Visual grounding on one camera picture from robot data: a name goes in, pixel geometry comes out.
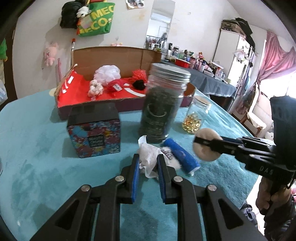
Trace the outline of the right hand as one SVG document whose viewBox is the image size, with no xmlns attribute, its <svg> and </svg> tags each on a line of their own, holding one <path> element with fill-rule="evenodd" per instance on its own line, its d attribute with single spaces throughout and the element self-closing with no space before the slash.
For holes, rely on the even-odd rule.
<svg viewBox="0 0 296 241">
<path fill-rule="evenodd" d="M 279 226 L 290 219 L 290 211 L 292 208 L 292 190 L 285 186 L 271 195 L 270 190 L 273 182 L 265 177 L 261 178 L 259 191 L 255 205 L 260 212 L 267 209 L 264 214 L 265 229 L 267 226 Z"/>
</svg>

